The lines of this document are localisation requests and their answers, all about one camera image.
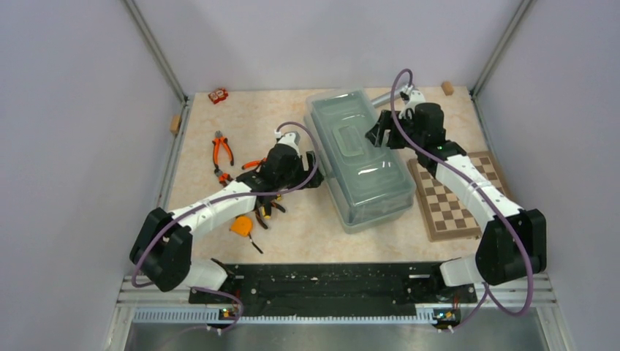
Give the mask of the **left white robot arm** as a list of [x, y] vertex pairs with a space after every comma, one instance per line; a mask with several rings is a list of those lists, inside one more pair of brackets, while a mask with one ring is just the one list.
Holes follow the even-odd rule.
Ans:
[[193, 260], [194, 241], [235, 218], [266, 205], [278, 195], [316, 188], [322, 182], [314, 152], [301, 156], [278, 143], [258, 168], [241, 173], [217, 193], [185, 208], [148, 213], [129, 259], [161, 292], [177, 287], [205, 287], [217, 302], [231, 299], [234, 282], [213, 260]]

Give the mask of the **green plastic toolbox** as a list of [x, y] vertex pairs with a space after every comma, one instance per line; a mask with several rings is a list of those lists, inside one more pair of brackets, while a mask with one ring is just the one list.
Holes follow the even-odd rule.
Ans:
[[320, 171], [349, 234], [396, 220], [413, 206], [416, 185], [398, 152], [366, 138], [378, 118], [361, 88], [306, 99], [304, 124], [320, 147]]

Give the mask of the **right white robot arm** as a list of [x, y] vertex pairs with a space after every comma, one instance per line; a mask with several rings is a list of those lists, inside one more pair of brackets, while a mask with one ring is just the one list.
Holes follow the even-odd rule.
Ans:
[[483, 232], [475, 254], [439, 265], [428, 282], [431, 296], [448, 301], [458, 286], [485, 282], [499, 285], [544, 271], [547, 225], [544, 214], [526, 210], [507, 198], [473, 164], [467, 152], [446, 138], [444, 112], [424, 102], [399, 111], [394, 119], [382, 110], [366, 133], [376, 147], [410, 148], [430, 175], [446, 186], [473, 215]]

